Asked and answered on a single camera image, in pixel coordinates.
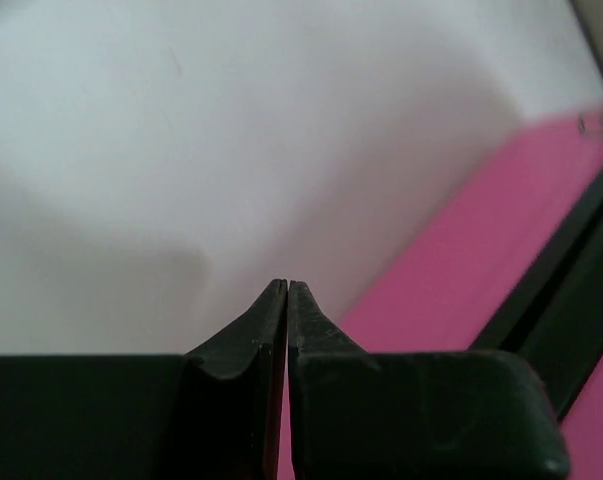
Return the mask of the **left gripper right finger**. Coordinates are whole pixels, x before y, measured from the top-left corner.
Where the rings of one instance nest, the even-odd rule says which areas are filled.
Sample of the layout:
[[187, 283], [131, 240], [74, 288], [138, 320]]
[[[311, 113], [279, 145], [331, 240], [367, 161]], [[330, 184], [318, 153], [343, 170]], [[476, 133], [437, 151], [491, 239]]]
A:
[[308, 285], [288, 295], [291, 450], [297, 479], [381, 477], [381, 369], [318, 306]]

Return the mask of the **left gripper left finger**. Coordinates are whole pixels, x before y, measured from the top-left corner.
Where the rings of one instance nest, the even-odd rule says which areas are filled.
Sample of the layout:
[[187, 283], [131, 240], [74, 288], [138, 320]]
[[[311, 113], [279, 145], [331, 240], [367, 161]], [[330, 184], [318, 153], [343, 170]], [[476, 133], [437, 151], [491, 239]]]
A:
[[242, 315], [185, 355], [179, 478], [276, 477], [286, 307], [287, 283], [275, 279]]

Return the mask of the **pink hard-shell suitcase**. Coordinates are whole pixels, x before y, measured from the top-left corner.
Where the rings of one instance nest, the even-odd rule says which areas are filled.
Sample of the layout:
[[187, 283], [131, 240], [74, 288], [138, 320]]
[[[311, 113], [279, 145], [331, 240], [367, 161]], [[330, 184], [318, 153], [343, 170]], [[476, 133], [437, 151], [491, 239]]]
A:
[[500, 146], [340, 325], [375, 352], [467, 348], [603, 170], [603, 105]]

